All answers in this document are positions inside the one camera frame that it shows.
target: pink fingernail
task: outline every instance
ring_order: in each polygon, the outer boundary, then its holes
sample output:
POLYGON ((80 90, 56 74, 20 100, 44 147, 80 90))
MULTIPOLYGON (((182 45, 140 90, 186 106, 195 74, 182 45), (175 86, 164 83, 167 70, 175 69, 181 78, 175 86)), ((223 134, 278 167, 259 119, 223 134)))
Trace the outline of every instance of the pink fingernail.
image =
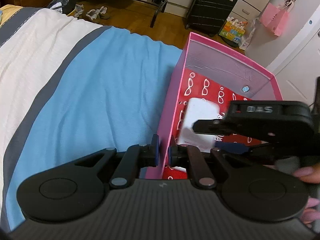
POLYGON ((303 222, 312 222, 312 221, 315 221, 317 219, 320 219, 320 212, 318 212, 318 211, 305 212, 301 217, 301 220, 303 222))
POLYGON ((295 177, 303 177, 303 176, 308 176, 313 173, 313 168, 312 167, 303 167, 301 169, 296 170, 292 175, 295 177))
POLYGON ((308 203, 307 203, 306 208, 317 206, 317 205, 319 205, 319 203, 320 203, 320 200, 310 197, 308 199, 308 203))

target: gray stripe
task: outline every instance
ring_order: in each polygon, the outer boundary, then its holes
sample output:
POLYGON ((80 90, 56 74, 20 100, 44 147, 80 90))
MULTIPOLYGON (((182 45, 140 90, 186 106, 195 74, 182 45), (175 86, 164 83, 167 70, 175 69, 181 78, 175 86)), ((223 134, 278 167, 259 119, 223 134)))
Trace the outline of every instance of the gray stripe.
POLYGON ((42 8, 23 7, 0 27, 0 47, 38 10, 42 8))
POLYGON ((61 63, 57 71, 52 75, 52 77, 47 82, 47 84, 36 95, 26 116, 23 118, 19 127, 17 128, 14 135, 12 136, 8 144, 8 147, 6 148, 6 151, 4 153, 4 159, 3 159, 4 187, 3 187, 2 209, 1 209, 1 215, 0 215, 0 227, 5 232, 10 231, 8 218, 7 218, 7 211, 5 206, 8 187, 12 178, 13 171, 20 158, 24 144, 27 140, 27 137, 30 133, 31 127, 36 117, 38 116, 38 114, 40 113, 44 105, 47 103, 47 101, 51 98, 53 93, 55 92, 64 71, 66 70, 70 62, 74 59, 74 57, 78 55, 78 53, 82 49, 84 49, 88 44, 90 44, 98 36, 100 36, 101 33, 103 33, 105 30, 108 30, 109 28, 111 28, 111 26, 102 26, 88 33, 80 41, 78 41, 78 43, 73 47, 70 53, 63 60, 63 62, 61 63))

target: finger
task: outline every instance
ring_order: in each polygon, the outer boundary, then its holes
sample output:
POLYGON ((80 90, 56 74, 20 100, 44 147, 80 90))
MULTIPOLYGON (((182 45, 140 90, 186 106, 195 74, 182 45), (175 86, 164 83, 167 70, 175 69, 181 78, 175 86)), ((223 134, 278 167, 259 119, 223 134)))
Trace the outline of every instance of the finger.
POLYGON ((320 219, 320 212, 312 208, 305 209, 301 216, 301 221, 304 224, 310 224, 317 219, 320 219))
POLYGON ((319 203, 320 203, 320 200, 318 200, 316 198, 309 197, 306 208, 315 207, 315 206, 319 205, 319 203))
POLYGON ((292 175, 298 177, 303 182, 320 183, 320 163, 298 169, 292 175))

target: toy box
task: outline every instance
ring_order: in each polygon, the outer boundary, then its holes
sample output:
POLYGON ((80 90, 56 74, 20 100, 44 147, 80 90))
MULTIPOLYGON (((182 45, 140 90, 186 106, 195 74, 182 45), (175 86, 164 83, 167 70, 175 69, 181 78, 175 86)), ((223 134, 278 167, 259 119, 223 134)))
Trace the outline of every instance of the toy box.
POLYGON ((247 22, 239 22, 238 19, 228 17, 226 24, 221 29, 219 35, 238 44, 245 33, 246 25, 247 22))

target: paper bag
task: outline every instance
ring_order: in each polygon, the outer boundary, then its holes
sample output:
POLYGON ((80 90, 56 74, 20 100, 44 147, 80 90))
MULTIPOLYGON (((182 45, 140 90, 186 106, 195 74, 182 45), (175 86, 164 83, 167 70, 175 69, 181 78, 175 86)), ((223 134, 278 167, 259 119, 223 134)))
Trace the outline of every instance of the paper bag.
POLYGON ((289 12, 294 6, 291 0, 287 5, 285 3, 274 6, 269 3, 260 17, 260 22, 267 27, 274 35, 280 36, 289 20, 289 12))
POLYGON ((290 7, 286 6, 284 9, 279 11, 272 21, 268 24, 267 29, 274 33, 276 36, 280 36, 287 26, 289 21, 289 12, 292 10, 294 2, 290 7))

